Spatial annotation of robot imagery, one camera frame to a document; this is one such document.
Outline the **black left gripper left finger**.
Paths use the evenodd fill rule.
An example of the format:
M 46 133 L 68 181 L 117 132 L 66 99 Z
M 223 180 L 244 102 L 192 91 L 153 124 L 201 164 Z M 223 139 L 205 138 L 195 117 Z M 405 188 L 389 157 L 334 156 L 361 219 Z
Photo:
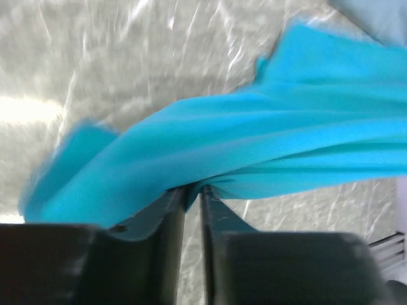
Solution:
M 2 304 L 175 304 L 185 190 L 110 229 L 3 224 Z

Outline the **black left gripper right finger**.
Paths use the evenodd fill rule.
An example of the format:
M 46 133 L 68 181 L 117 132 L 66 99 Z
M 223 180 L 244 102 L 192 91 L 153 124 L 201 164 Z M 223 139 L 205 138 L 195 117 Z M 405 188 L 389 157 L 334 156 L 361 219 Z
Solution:
M 259 231 L 201 191 L 208 304 L 390 304 L 371 252 L 351 233 Z

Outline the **turquoise t-shirt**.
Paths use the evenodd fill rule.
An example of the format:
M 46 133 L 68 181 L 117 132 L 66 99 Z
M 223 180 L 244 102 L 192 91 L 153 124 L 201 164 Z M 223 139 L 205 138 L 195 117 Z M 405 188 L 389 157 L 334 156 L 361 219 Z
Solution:
M 109 228 L 165 191 L 253 200 L 406 174 L 406 49 L 295 24 L 254 81 L 123 133 L 83 123 L 19 203 L 26 222 Z

